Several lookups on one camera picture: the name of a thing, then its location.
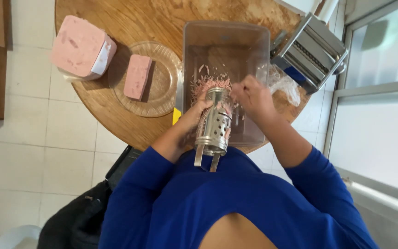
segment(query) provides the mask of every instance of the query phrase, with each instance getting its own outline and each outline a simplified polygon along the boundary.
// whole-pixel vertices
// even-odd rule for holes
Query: person
[[[378,248],[338,172],[274,109],[270,91],[249,75],[230,94],[293,185],[231,147],[217,172],[195,167],[195,151],[184,153],[184,143],[212,105],[202,97],[125,172],[110,196],[99,248]],[[211,160],[204,156],[202,166]]]

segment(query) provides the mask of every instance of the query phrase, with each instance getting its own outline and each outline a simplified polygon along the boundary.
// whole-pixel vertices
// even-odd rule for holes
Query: white tile floor
[[[53,4],[54,0],[12,0],[14,46],[8,53],[5,120],[0,122],[0,235],[23,224],[43,225],[75,196],[102,181],[126,147],[90,114],[49,62]],[[334,23],[341,21],[339,16],[336,9]],[[331,25],[335,33],[336,26],[340,27]],[[333,82],[312,96],[293,123],[319,149]],[[249,156],[266,173],[289,180],[271,144]]]

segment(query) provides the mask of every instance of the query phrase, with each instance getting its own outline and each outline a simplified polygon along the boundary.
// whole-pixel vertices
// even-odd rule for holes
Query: hand
[[[213,105],[213,101],[205,100],[205,95],[206,93],[202,93],[196,104],[180,117],[179,121],[175,124],[178,129],[186,134],[192,131],[196,132],[195,128],[199,123],[202,112]]]
[[[260,128],[277,115],[270,90],[252,75],[247,75],[241,83],[234,83],[230,96]]]

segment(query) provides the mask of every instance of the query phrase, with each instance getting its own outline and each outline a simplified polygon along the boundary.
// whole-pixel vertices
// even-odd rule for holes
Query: plastic bag
[[[268,70],[267,87],[270,89],[271,94],[281,90],[287,95],[288,102],[291,105],[299,106],[300,93],[299,89],[297,89],[298,84],[276,65],[269,65]]]

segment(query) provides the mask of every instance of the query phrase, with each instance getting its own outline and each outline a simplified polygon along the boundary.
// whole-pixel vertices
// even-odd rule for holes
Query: pink soap block
[[[148,73],[152,59],[148,56],[133,54],[127,69],[125,78],[124,95],[141,101],[145,86],[147,85]]]
[[[50,59],[75,76],[93,79],[105,72],[115,52],[116,44],[103,30],[87,20],[68,15],[53,43]]]

